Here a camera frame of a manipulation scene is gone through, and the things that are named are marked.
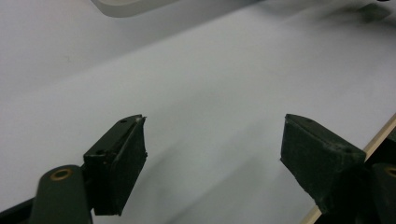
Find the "gray background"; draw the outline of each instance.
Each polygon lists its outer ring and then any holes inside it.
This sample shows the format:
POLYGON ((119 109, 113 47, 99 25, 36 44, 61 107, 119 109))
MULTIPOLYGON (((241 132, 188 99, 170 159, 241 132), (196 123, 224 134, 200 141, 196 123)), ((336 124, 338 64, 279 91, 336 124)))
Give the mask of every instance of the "gray background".
POLYGON ((279 161, 285 114, 363 148, 396 112, 394 17, 348 7, 182 0, 113 19, 1 1, 0 210, 143 114, 148 161, 123 216, 95 223, 298 223, 313 202, 279 161))

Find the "white object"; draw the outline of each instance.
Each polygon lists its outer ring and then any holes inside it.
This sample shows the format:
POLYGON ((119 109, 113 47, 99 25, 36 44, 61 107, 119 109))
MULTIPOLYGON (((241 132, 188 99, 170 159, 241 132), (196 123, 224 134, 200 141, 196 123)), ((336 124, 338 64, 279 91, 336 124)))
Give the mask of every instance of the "white object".
POLYGON ((131 17, 177 0, 92 0, 109 17, 131 17))

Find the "screw hole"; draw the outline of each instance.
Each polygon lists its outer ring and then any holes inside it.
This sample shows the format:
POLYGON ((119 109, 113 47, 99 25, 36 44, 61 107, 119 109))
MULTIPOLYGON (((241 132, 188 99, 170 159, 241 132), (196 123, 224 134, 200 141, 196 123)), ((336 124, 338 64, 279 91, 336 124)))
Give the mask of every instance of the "screw hole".
POLYGON ((385 168, 385 170, 387 171, 387 173, 393 177, 396 177, 396 168, 394 167, 387 167, 385 168))
POLYGON ((69 177, 72 173, 73 172, 70 169, 57 170, 50 176, 50 179, 53 181, 63 180, 63 179, 66 179, 67 177, 69 177))

